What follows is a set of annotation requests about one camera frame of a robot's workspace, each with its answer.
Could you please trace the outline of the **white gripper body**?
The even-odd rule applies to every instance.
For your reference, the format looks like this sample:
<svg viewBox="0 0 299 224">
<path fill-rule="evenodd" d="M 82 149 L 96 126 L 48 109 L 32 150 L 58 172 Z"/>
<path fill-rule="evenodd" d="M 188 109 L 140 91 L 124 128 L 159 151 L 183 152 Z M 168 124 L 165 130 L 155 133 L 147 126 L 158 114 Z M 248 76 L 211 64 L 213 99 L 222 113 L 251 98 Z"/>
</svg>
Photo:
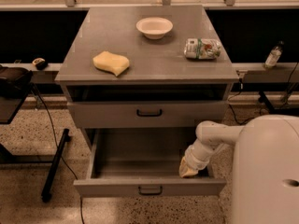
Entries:
<svg viewBox="0 0 299 224">
<path fill-rule="evenodd" d="M 186 149 L 184 158 L 189 167 L 201 171 L 207 167 L 211 157 L 219 152 L 222 147 L 223 144 L 204 144 L 196 139 L 194 143 Z"/>
</svg>

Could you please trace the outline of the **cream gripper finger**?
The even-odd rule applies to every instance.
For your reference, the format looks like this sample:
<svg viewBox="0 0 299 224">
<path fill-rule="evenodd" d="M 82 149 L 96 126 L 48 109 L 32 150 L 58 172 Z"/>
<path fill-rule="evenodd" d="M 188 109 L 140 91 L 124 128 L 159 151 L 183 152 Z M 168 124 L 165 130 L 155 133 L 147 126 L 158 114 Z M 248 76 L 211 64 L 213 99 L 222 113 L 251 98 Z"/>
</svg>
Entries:
<svg viewBox="0 0 299 224">
<path fill-rule="evenodd" d="M 188 166 L 188 163 L 186 162 L 185 158 L 181 159 L 179 168 L 178 168 L 179 176 L 182 178 L 187 178 L 191 176 L 195 176 L 198 174 L 197 170 L 194 170 L 193 168 Z"/>
</svg>

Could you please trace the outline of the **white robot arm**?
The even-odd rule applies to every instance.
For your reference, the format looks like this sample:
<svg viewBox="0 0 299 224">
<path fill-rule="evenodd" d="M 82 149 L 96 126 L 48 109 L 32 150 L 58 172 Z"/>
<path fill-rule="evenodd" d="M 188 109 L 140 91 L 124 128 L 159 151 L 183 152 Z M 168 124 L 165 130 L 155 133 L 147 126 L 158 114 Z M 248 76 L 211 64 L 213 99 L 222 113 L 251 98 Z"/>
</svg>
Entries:
<svg viewBox="0 0 299 224">
<path fill-rule="evenodd" d="M 299 118 L 265 115 L 244 126 L 203 121 L 179 175 L 197 175 L 221 146 L 235 148 L 231 224 L 299 224 Z"/>
</svg>

